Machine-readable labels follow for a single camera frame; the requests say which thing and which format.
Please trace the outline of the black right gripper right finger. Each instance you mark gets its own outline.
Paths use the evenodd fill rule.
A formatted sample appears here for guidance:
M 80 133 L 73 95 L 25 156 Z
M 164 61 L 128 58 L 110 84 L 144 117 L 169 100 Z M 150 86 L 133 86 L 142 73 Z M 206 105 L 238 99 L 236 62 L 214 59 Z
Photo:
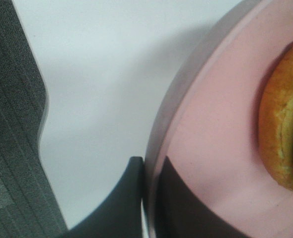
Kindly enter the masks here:
M 155 230 L 158 238 L 236 237 L 236 230 L 190 191 L 169 158 L 159 178 Z

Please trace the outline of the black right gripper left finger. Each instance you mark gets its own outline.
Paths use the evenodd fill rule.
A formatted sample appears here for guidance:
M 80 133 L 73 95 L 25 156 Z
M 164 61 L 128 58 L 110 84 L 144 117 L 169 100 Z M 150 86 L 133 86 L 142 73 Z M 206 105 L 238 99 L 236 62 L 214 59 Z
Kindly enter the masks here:
M 131 157 L 106 199 L 63 238 L 141 238 L 144 184 L 142 157 Z

